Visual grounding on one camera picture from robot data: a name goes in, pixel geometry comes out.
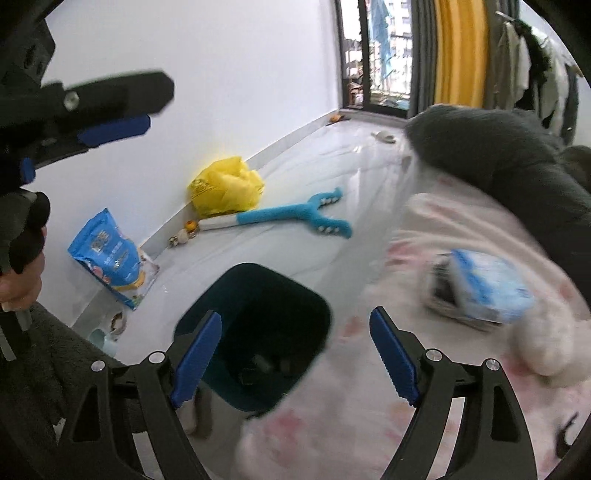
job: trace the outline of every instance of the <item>small white object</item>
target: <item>small white object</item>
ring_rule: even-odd
[[[97,360],[96,362],[92,363],[90,369],[93,372],[102,372],[105,369],[105,363],[102,360]]]
[[[386,130],[382,130],[380,132],[373,132],[372,135],[380,142],[394,144],[396,143],[396,137],[393,136],[390,132]]]
[[[164,355],[162,352],[154,352],[150,354],[148,360],[151,364],[161,364],[162,362],[164,362],[165,358],[166,355]]]
[[[177,242],[179,245],[186,244],[189,241],[189,234],[184,228],[181,228],[176,234]]]

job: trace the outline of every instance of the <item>blue bag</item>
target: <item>blue bag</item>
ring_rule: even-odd
[[[159,270],[158,265],[121,234],[108,209],[88,221],[68,252],[134,310],[148,293]]]

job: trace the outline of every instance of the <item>dark teal bin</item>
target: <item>dark teal bin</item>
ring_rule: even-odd
[[[185,313],[175,336],[192,332],[208,310],[222,317],[222,340],[203,380],[226,402],[264,413],[293,388],[322,351],[331,315],[326,301],[256,264],[221,276]]]

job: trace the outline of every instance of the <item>hanging clothes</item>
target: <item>hanging clothes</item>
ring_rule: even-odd
[[[382,64],[382,81],[392,72],[392,66],[390,64],[392,51],[390,49],[387,18],[390,18],[390,12],[384,3],[384,0],[372,0],[369,36],[371,40],[379,43],[379,57]]]
[[[496,99],[496,58],[497,48],[503,35],[503,23],[496,14],[499,10],[497,0],[485,0],[486,20],[488,22],[488,60],[486,67],[486,83],[483,107],[492,110],[495,107]]]
[[[510,22],[503,23],[503,33],[496,53],[496,101],[502,110],[512,110],[517,91],[519,35]]]
[[[532,110],[540,116],[540,88],[546,83],[546,71],[550,68],[550,59],[540,47],[531,27],[521,20],[515,20],[515,31],[525,40],[530,54],[530,82],[529,88],[515,106],[523,110]]]
[[[548,58],[548,69],[544,73],[546,81],[540,87],[540,118],[545,123],[544,126],[548,128],[551,121],[550,117],[558,104],[557,52],[545,33],[535,27],[532,27],[531,31],[538,40],[546,58]]]
[[[564,109],[566,107],[566,100],[569,97],[569,74],[566,71],[566,64],[562,55],[558,54],[556,46],[554,46],[554,72],[556,74],[556,86],[558,90],[558,101],[554,115],[550,121],[550,132],[557,137],[562,132],[562,125],[564,123]]]
[[[569,76],[569,97],[564,107],[564,121],[560,136],[566,146],[572,145],[577,131],[577,117],[579,116],[579,78],[578,67],[566,66]]]
[[[523,98],[524,92],[530,87],[531,58],[525,39],[519,40],[519,61],[517,65],[517,82],[515,85],[515,103]]]

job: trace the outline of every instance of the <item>window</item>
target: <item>window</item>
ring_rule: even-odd
[[[343,103],[406,117],[413,41],[402,35],[401,24],[410,24],[409,13],[392,0],[336,1],[342,16]],[[354,50],[357,39],[360,48]]]

